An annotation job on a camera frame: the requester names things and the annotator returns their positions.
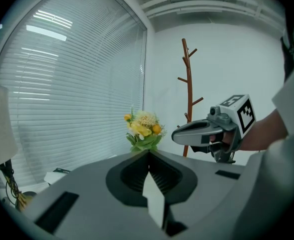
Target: gray surface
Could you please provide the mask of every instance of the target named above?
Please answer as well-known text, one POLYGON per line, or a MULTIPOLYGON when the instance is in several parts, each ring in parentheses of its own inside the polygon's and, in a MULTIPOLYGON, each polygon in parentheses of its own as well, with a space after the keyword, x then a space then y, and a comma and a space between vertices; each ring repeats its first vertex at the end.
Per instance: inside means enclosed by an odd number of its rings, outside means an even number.
POLYGON ((27 219, 14 207, 4 205, 3 208, 6 210, 15 224, 26 234, 26 236, 29 237, 29 239, 57 240, 57 237, 36 226, 33 221, 27 219))
MULTIPOLYGON (((294 200, 294 137, 252 155, 246 167, 163 151, 159 154, 192 169, 198 177, 190 198, 171 206, 174 219, 188 227, 172 239, 252 239, 294 200), (215 175, 218 170, 241 175, 234 180, 215 175)), ((125 154, 72 171, 39 194, 25 215, 35 221, 59 195, 69 191, 79 198, 55 233, 61 239, 168 239, 147 208, 125 206, 107 189, 108 169, 131 156, 125 154)))
POLYGON ((172 239, 256 239, 294 200, 294 137, 252 155, 216 208, 172 239))
POLYGON ((242 174, 244 166, 215 163, 159 153, 193 170, 197 175, 196 189, 186 202, 171 205, 173 217, 188 228, 207 216, 225 198, 237 180, 215 174, 218 170, 242 174))
POLYGON ((212 124, 210 121, 203 119, 197 120, 190 123, 187 123, 179 128, 177 128, 172 134, 172 140, 177 144, 187 145, 192 147, 207 147, 209 142, 202 143, 202 137, 209 135, 216 135, 222 133, 224 130, 221 127, 217 127, 217 125, 212 124), (208 127, 198 128, 198 129, 191 129, 184 131, 185 128, 189 127, 190 125, 197 124, 201 121, 205 123, 209 123, 208 127))
POLYGON ((54 234, 61 239, 168 238, 150 217, 147 207, 123 205, 107 189, 108 170, 131 156, 124 154, 77 168, 37 195, 25 215, 35 221, 68 191, 79 198, 54 234))

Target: white wall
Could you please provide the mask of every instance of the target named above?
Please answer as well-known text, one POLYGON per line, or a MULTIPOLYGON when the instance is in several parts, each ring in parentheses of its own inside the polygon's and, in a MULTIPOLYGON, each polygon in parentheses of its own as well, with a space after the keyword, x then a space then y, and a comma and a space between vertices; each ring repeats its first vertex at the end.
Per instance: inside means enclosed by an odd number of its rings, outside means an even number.
MULTIPOLYGON (((168 130, 158 148, 177 155, 184 147, 174 143, 172 132, 184 125, 187 112, 187 84, 182 38, 189 52, 193 100, 204 100, 193 107, 193 120, 206 118, 211 106, 234 94, 249 94, 257 120, 275 107, 272 97, 284 82, 284 59, 279 40, 254 29, 227 24, 190 24, 155 34, 152 89, 146 95, 152 103, 145 109, 155 111, 168 130)), ((238 151, 237 164, 246 164, 254 152, 238 151)), ((188 157, 213 161, 210 154, 188 150, 188 157)))

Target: window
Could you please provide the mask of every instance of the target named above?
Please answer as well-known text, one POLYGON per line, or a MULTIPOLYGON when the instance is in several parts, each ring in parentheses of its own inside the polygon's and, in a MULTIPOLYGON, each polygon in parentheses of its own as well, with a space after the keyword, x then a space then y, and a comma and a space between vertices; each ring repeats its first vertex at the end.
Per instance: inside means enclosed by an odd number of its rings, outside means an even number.
POLYGON ((129 152, 123 116, 143 108, 145 49, 120 0, 43 0, 24 17, 0 55, 19 186, 129 152))

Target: human hand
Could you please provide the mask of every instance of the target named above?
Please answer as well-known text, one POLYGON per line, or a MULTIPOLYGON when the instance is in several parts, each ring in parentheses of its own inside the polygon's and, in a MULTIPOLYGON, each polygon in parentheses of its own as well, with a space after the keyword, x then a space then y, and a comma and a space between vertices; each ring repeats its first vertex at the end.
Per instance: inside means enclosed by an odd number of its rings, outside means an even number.
MULTIPOLYGON (((232 141, 233 141, 233 138, 234 138, 234 132, 232 132, 232 131, 225 131, 223 133, 222 142, 230 145, 232 143, 232 141)), ((209 141, 215 142, 215 140, 216 140, 216 135, 209 136, 209 141)))

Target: coat rack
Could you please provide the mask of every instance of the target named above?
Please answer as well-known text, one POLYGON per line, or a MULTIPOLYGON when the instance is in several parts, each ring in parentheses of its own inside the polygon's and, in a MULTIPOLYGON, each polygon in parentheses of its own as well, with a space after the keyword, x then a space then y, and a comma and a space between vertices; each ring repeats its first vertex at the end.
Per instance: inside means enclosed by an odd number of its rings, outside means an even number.
MULTIPOLYGON (((193 115, 193 106, 196 105, 198 102, 201 102, 204 98, 201 97, 193 102, 193 82, 192 82, 192 71, 191 71, 191 62, 190 57, 197 51, 197 49, 193 50, 190 54, 188 52, 188 47, 185 38, 182 39, 182 47, 183 47, 183 53, 184 57, 182 57, 183 62, 186 66, 187 71, 187 80, 178 77, 177 79, 180 81, 183 81, 187 83, 187 91, 188 91, 188 107, 187 107, 187 113, 185 113, 185 117, 187 119, 187 123, 190 123, 192 121, 192 115, 193 115)), ((183 148, 183 156, 187 157, 188 152, 188 146, 184 146, 183 148)))

